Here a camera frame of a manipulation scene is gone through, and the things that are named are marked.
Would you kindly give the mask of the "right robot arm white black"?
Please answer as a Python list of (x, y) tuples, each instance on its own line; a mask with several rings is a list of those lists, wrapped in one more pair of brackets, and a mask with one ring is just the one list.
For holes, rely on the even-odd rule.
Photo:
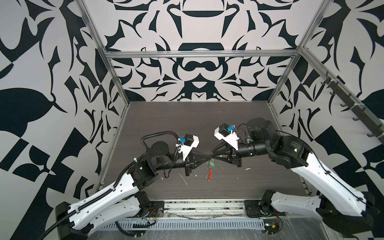
[(235, 126), (222, 124), (216, 128), (214, 136), (222, 143), (212, 150), (212, 157), (240, 166), (243, 158), (266, 155), (320, 191), (318, 196), (302, 197), (267, 190), (256, 207), (256, 218), (292, 213), (320, 219), (344, 235), (373, 230), (379, 210), (372, 194), (347, 184), (308, 144), (295, 136), (280, 135), (271, 121), (252, 119), (247, 122), (247, 131), (247, 140), (242, 142)]

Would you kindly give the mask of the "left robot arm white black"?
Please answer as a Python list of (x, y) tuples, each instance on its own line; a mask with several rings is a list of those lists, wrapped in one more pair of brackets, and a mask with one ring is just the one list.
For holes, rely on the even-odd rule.
[(57, 221), (39, 239), (57, 230), (60, 240), (86, 240), (102, 227), (124, 218), (145, 217), (152, 204), (143, 190), (159, 179), (158, 171), (183, 168), (189, 174), (211, 160), (209, 155), (194, 151), (197, 145), (180, 140), (174, 154), (163, 141), (145, 147), (145, 152), (107, 187), (77, 203), (59, 204), (55, 208)]

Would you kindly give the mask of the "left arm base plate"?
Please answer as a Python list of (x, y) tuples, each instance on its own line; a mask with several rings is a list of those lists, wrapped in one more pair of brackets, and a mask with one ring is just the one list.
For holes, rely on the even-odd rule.
[(165, 209), (164, 201), (151, 201), (149, 208), (144, 211), (145, 217), (147, 218), (160, 217), (164, 213), (164, 209)]

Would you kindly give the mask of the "large metal keyring red handle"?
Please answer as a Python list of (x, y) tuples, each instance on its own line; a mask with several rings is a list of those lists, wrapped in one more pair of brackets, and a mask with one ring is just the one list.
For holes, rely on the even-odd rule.
[(210, 181), (212, 178), (212, 172), (213, 172), (213, 168), (211, 168), (210, 162), (208, 162), (207, 172), (208, 172), (207, 173), (207, 180)]

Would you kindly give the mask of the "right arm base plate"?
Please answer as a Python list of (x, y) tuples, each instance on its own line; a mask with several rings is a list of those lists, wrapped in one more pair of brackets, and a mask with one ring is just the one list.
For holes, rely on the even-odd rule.
[(276, 215), (276, 211), (271, 204), (262, 200), (245, 200), (246, 215), (249, 218), (271, 217)]

